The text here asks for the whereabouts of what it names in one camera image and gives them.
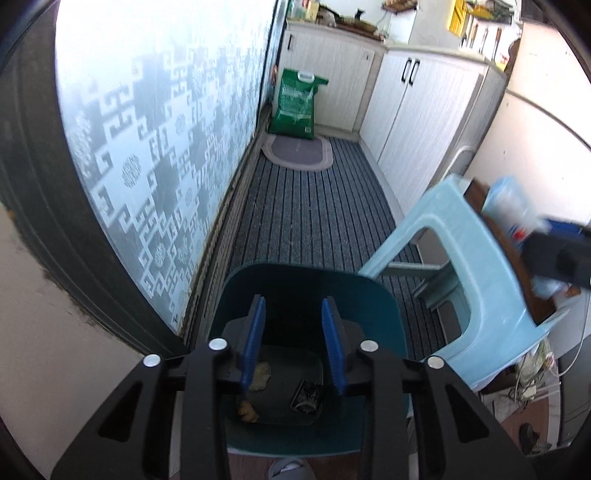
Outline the plastic bottle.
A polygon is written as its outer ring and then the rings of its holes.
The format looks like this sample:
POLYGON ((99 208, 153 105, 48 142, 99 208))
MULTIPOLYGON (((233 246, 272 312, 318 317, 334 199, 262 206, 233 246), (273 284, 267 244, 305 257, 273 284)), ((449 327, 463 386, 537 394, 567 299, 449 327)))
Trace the plastic bottle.
POLYGON ((505 176, 491 185, 482 212, 501 228, 517 249, 537 297, 555 299, 567 290, 568 284, 563 281, 534 274, 523 257, 524 243, 532 233, 553 233, 551 222, 539 215, 538 209, 515 177, 505 176))

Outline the dark teal trash bin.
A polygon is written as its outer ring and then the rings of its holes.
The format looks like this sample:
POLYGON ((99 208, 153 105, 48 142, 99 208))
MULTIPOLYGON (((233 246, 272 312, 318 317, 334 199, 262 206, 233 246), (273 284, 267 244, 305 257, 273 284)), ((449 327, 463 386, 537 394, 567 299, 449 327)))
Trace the dark teal trash bin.
POLYGON ((219 337, 229 321, 245 317, 256 295, 266 299, 259 362, 270 363, 271 378, 265 390, 243 395, 259 415, 256 423, 240 419, 238 401, 226 402, 229 448, 274 457, 359 451, 365 401, 341 396, 332 385, 322 300, 334 298, 342 318, 358 323, 365 338, 407 357, 396 299, 382 284, 354 273, 271 263, 245 265, 226 280, 209 335, 219 337), (290 409, 301 380, 322 386, 318 412, 300 414, 290 409))

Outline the white corner kitchen cabinet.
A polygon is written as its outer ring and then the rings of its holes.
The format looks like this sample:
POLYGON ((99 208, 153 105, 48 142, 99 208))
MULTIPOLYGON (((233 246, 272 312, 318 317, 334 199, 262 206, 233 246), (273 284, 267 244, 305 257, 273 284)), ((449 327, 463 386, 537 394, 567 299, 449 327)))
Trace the white corner kitchen cabinet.
POLYGON ((450 173, 462 175, 500 105, 506 75, 458 51, 391 48, 360 131, 394 220, 450 173))

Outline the white lower kitchen cabinet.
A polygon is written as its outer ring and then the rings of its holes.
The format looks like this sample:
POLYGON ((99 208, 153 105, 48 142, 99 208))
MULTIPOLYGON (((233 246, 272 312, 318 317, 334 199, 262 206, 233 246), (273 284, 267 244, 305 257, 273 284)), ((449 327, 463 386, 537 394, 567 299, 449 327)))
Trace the white lower kitchen cabinet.
POLYGON ((287 22, 279 71, 329 81, 315 95, 315 127, 351 137, 360 132, 387 48, 378 40, 317 24, 287 22))

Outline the brown food scrap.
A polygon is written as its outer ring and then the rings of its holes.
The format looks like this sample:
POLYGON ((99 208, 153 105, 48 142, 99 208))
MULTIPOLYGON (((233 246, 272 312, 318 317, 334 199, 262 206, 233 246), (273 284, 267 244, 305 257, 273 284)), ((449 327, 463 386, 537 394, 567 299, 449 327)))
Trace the brown food scrap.
POLYGON ((266 389, 267 383, 271 378, 271 369, 269 362, 259 362, 254 369, 252 382, 249 385, 250 392, 260 392, 266 389))

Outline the black snack wrapper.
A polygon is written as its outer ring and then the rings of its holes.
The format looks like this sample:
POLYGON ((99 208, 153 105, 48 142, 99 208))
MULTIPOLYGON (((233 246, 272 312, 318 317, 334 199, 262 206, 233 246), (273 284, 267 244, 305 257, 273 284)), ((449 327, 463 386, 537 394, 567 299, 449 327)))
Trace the black snack wrapper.
POLYGON ((310 380, 301 380, 290 401, 290 409, 300 414, 318 412, 321 406, 322 386, 310 380))

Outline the light blue plastic stool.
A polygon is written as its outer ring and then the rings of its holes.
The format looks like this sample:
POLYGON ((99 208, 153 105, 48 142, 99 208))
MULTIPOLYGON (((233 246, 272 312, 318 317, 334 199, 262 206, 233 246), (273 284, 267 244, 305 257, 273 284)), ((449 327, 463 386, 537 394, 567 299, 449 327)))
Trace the light blue plastic stool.
POLYGON ((546 338, 570 308, 561 305, 543 323, 534 322, 507 256, 464 197, 469 185, 452 174, 429 189, 359 273, 369 278, 402 274, 433 279, 441 268, 394 261, 417 232, 433 230, 459 279, 470 314, 463 333, 436 354, 478 391, 546 338))

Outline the yellow peel scrap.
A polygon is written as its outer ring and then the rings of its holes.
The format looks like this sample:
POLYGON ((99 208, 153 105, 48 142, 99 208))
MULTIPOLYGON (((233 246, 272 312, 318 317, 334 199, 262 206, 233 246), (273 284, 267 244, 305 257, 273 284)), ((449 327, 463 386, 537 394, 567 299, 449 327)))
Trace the yellow peel scrap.
POLYGON ((256 410, 253 409, 252 404, 249 401, 243 400, 238 407, 238 415, 243 422, 256 423, 259 419, 256 410))

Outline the grey slipper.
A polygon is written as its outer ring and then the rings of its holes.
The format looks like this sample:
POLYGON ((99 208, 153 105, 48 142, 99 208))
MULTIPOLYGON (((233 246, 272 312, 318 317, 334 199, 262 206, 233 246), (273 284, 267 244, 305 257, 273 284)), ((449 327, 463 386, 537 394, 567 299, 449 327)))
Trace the grey slipper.
POLYGON ((310 463, 304 458, 280 458, 270 465, 269 480, 317 480, 310 463))

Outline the grey oval floor mat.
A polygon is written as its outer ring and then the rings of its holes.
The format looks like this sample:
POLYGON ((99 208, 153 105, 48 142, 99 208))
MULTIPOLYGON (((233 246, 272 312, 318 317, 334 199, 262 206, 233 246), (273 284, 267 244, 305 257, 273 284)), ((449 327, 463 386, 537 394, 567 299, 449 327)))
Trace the grey oval floor mat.
POLYGON ((267 134, 262 151, 274 165, 294 171, 320 172, 334 164, 332 145, 322 136, 310 140, 267 134))

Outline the green rice bag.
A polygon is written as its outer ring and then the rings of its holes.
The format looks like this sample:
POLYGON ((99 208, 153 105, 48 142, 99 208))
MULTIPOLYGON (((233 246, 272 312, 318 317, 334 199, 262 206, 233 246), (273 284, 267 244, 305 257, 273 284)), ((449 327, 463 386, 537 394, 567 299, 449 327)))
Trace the green rice bag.
POLYGON ((311 72, 284 69, 270 134, 312 140, 315 138, 315 95, 329 80, 311 72))

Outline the patterned frosted sliding door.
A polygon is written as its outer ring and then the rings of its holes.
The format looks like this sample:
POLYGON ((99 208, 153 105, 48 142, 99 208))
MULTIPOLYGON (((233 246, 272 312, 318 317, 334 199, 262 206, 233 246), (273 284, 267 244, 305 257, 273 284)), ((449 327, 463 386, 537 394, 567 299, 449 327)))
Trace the patterned frosted sliding door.
POLYGON ((171 355, 256 131, 281 1, 5 1, 1 204, 40 268, 1 327, 171 355))

